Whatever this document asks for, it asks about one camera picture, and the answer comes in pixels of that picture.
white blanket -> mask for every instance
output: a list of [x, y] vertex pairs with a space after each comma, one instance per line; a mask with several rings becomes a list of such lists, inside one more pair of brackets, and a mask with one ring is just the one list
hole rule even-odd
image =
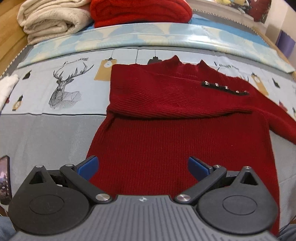
[[28, 43], [77, 33], [91, 22], [90, 12], [80, 8], [59, 7], [32, 13], [25, 22]]
[[17, 21], [21, 27], [25, 26], [29, 16], [37, 11], [43, 12], [60, 7], [80, 7], [91, 0], [26, 0], [19, 9]]
[[13, 87], [18, 82], [19, 78], [17, 74], [12, 76], [6, 76], [0, 80], [0, 111], [6, 103]]

metal bolt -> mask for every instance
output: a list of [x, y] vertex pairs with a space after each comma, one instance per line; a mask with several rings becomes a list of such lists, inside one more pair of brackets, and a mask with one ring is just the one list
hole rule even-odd
[[188, 202], [191, 199], [191, 197], [186, 194], [180, 194], [176, 197], [176, 199], [180, 202]]
[[96, 195], [96, 200], [98, 201], [108, 201], [110, 199], [110, 196], [107, 193], [100, 193]]

wooden bed frame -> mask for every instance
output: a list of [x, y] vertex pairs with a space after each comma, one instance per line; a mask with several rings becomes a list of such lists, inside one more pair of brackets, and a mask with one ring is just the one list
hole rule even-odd
[[[17, 13], [25, 0], [3, 0], [0, 3], [0, 75], [5, 71], [10, 62], [28, 44], [27, 35], [17, 22]], [[278, 47], [265, 36], [258, 27], [253, 30], [287, 63], [291, 64]], [[296, 72], [292, 73], [296, 81]]]

dark red knit sweater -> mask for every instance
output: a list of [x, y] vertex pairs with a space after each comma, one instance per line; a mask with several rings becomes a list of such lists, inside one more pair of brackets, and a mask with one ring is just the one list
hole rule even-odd
[[[248, 91], [238, 96], [201, 85]], [[175, 196], [196, 183], [189, 156], [228, 170], [251, 166], [279, 204], [269, 129], [296, 143], [296, 122], [248, 82], [175, 56], [151, 65], [114, 65], [110, 105], [88, 156], [91, 182], [111, 195]], [[273, 233], [278, 231], [278, 221]]]

red blanket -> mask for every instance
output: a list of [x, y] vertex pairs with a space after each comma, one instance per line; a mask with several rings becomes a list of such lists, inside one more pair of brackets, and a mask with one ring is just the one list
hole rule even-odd
[[[248, 91], [245, 96], [202, 86], [204, 81]], [[269, 129], [296, 143], [296, 122], [248, 82], [203, 61], [173, 57], [150, 65], [114, 65], [110, 105], [88, 156], [99, 171], [91, 182], [111, 195], [176, 194], [196, 180], [189, 156], [228, 170], [251, 166], [279, 204]], [[273, 233], [278, 232], [278, 220]]]
[[192, 10], [185, 0], [92, 0], [95, 28], [133, 22], [187, 23]]

